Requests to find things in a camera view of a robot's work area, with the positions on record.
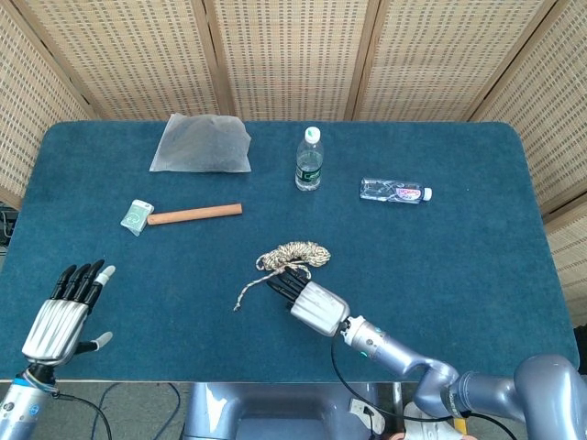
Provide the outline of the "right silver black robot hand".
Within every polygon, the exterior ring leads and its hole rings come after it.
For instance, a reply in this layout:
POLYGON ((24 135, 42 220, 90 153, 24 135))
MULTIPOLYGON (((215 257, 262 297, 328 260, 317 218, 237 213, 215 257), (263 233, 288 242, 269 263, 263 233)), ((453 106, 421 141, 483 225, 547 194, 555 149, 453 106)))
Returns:
POLYGON ((345 300, 298 269, 286 268, 266 284, 287 301, 292 316, 322 336, 335 336, 349 318, 350 309, 345 300))

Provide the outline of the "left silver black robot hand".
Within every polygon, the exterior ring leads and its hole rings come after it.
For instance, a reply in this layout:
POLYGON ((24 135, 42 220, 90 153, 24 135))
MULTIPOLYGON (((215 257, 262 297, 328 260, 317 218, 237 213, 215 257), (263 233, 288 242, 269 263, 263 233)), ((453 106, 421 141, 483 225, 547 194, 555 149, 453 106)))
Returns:
POLYGON ((58 367, 75 355, 100 350, 113 338, 105 332, 90 341, 80 339, 84 324, 92 313, 102 289, 116 267, 102 259, 80 267, 71 265, 58 278, 49 297, 39 309, 22 354, 32 364, 58 367))

